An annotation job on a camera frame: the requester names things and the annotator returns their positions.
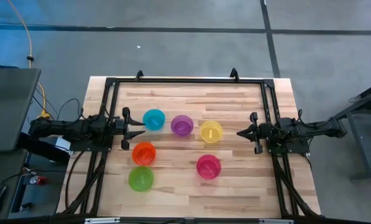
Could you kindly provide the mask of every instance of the wooden tabletop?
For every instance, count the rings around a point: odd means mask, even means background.
[[[101,105],[106,77],[90,77],[84,115],[97,114]],[[290,79],[275,79],[281,117],[297,117]],[[166,122],[160,131],[147,131],[131,141],[130,149],[139,142],[151,142],[156,147],[156,159],[151,165],[154,183],[147,192],[135,192],[128,176],[137,167],[131,150],[121,150],[120,136],[115,136],[108,154],[99,216],[117,217],[280,217],[278,197],[270,154],[255,155],[255,144],[237,136],[237,131],[250,125],[249,115],[258,112],[258,122],[265,122],[260,86],[256,84],[213,83],[121,83],[115,115],[122,107],[131,110],[136,121],[152,108],[162,110]],[[171,120],[180,114],[192,118],[194,130],[188,138],[178,138],[170,128]],[[216,144],[203,142],[200,126],[204,121],[217,121],[223,127],[223,139]],[[145,129],[132,127],[131,130]],[[212,154],[222,164],[220,175],[213,180],[201,178],[195,164],[200,156]],[[68,171],[75,155],[71,157]],[[69,185],[70,202],[85,184],[90,153],[76,164]],[[296,189],[317,213],[320,213],[312,174],[307,160],[290,154],[289,161]],[[63,186],[58,212],[64,209]],[[288,191],[284,191],[288,211]]]

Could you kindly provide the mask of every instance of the yellow cup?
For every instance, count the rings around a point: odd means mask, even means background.
[[[200,127],[200,136],[207,143],[215,143],[223,137],[223,129],[216,121],[205,121]]]

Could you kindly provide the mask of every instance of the orange cup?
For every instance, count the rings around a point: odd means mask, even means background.
[[[155,159],[155,147],[149,142],[141,142],[134,147],[131,157],[136,164],[150,165]]]

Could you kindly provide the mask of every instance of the yellow cable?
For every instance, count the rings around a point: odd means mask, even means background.
[[[29,33],[29,30],[28,30],[28,27],[26,26],[25,21],[22,19],[22,17],[19,14],[17,8],[14,6],[14,4],[11,2],[11,0],[7,0],[7,1],[9,2],[10,6],[14,10],[14,12],[17,14],[18,19],[21,21],[22,25],[25,28],[26,35],[28,36],[28,41],[29,41],[29,56],[32,57],[32,39],[31,39],[31,34]],[[28,59],[28,62],[29,62],[29,68],[32,68],[32,61]],[[42,90],[42,96],[43,96],[43,109],[42,109],[42,113],[41,113],[40,116],[48,118],[48,117],[50,117],[50,115],[45,110],[46,109],[46,97],[45,97],[45,93],[44,93],[44,88],[43,88],[43,86],[40,82],[37,82],[37,84],[40,86],[40,89]]]

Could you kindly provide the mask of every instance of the magenta cup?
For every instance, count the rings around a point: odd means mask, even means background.
[[[205,179],[214,179],[222,170],[222,165],[215,156],[201,156],[197,162],[198,174]]]
[[[185,137],[191,133],[194,128],[194,123],[188,116],[179,115],[172,120],[171,128],[173,133],[177,136]]]

